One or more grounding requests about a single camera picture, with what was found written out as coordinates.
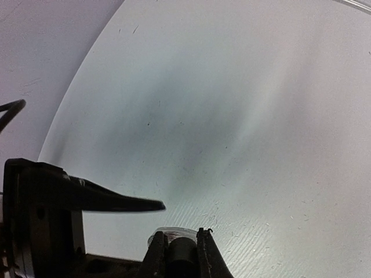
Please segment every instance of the small black object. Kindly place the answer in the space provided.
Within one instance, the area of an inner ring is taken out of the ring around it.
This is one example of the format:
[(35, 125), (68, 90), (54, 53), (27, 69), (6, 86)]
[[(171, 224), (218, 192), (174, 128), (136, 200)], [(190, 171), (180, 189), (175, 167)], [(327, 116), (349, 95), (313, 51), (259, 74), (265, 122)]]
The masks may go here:
[(0, 105), (0, 112), (5, 112), (0, 118), (0, 133), (8, 125), (8, 123), (25, 107), (25, 100), (17, 100), (12, 103)]
[(179, 237), (170, 243), (166, 275), (173, 278), (199, 277), (196, 242), (187, 237)]

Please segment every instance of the white curved surface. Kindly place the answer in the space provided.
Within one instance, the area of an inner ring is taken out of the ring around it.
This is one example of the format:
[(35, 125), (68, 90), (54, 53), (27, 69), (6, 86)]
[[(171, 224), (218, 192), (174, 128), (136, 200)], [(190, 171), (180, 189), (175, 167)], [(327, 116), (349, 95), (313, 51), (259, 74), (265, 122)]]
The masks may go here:
[(125, 1), (40, 160), (168, 210), (85, 214), (88, 250), (141, 259), (155, 228), (204, 226), (235, 277), (367, 277), (370, 21), (328, 1)]

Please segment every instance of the black cable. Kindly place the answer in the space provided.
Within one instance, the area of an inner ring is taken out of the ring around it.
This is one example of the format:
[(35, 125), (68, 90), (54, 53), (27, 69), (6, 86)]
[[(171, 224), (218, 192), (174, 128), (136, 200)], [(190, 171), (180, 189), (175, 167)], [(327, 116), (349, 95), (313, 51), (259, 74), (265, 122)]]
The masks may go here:
[(25, 100), (16, 100), (11, 103), (0, 105), (0, 112), (6, 111), (0, 118), (0, 133), (8, 123), (23, 109), (26, 105)]

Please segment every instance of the black cylinder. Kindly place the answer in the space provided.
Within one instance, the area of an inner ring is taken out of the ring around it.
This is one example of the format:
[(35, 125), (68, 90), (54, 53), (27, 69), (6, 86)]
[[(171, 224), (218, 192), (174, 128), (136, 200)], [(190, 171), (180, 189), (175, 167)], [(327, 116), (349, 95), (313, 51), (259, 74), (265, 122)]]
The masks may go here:
[(197, 278), (199, 265), (197, 244), (187, 237), (174, 239), (168, 249), (166, 278)]

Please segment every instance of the clear plastic lid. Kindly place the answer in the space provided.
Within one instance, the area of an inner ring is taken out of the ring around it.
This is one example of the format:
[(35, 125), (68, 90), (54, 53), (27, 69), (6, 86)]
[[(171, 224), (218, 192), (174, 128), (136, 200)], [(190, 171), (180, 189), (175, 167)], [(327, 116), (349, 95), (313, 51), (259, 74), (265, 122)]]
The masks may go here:
[(355, 8), (357, 10), (360, 10), (362, 12), (371, 14), (371, 0), (363, 0), (363, 1), (357, 1), (357, 0), (334, 0), (335, 2), (339, 2), (342, 4), (345, 4), (349, 7)]
[(169, 243), (178, 237), (187, 237), (197, 243), (197, 232), (194, 230), (177, 227), (160, 227), (148, 239), (148, 247), (151, 245), (154, 235), (159, 231), (168, 237)]

